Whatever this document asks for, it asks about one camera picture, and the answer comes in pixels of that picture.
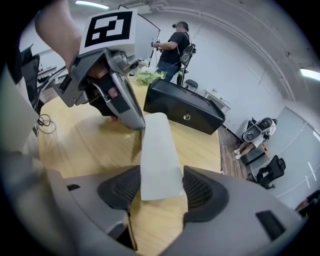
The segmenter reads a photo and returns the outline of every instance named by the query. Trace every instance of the black box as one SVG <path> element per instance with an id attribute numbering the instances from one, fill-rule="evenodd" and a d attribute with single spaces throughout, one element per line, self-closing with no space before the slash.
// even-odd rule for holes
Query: black box
<path id="1" fill-rule="evenodd" d="M 162 79 L 149 85 L 143 110 L 164 113 L 171 121 L 210 135 L 226 120 L 213 101 Z"/>

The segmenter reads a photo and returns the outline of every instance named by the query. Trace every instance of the white foam block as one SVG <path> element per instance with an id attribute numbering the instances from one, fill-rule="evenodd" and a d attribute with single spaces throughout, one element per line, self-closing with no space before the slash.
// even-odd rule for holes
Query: white foam block
<path id="1" fill-rule="evenodd" d="M 148 114 L 141 150 L 141 200 L 159 200 L 184 193 L 183 175 L 168 118 Z"/>

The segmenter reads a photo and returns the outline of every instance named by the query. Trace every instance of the finger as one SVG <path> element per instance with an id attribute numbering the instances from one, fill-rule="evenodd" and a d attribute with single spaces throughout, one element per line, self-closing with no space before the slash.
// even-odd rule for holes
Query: finger
<path id="1" fill-rule="evenodd" d="M 116 87 L 112 87 L 108 90 L 108 94 L 113 99 L 119 95 L 119 91 Z"/>
<path id="2" fill-rule="evenodd" d="M 116 121 L 118 121 L 118 118 L 116 116 L 111 116 L 111 121 L 116 122 Z"/>
<path id="3" fill-rule="evenodd" d="M 100 79 L 107 73 L 109 73 L 108 68 L 103 66 L 101 63 L 96 62 L 87 74 L 92 78 Z"/>

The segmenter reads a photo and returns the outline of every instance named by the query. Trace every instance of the wooden floor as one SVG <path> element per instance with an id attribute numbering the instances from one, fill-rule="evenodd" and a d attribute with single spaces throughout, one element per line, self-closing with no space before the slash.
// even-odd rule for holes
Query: wooden floor
<path id="1" fill-rule="evenodd" d="M 240 144 L 237 139 L 225 128 L 218 129 L 219 143 L 221 151 L 221 168 L 225 175 L 230 175 L 239 179 L 246 179 L 250 169 L 244 165 L 241 160 L 236 160 L 234 150 Z"/>

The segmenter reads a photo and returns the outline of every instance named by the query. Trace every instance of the leaves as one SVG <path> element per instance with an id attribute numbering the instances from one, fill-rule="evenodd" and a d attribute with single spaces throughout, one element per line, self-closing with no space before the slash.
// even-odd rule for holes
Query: leaves
<path id="1" fill-rule="evenodd" d="M 167 72 L 156 72 L 153 67 L 143 67 L 138 70 L 135 77 L 139 84 L 149 86 L 157 78 L 165 79 L 166 74 Z"/>

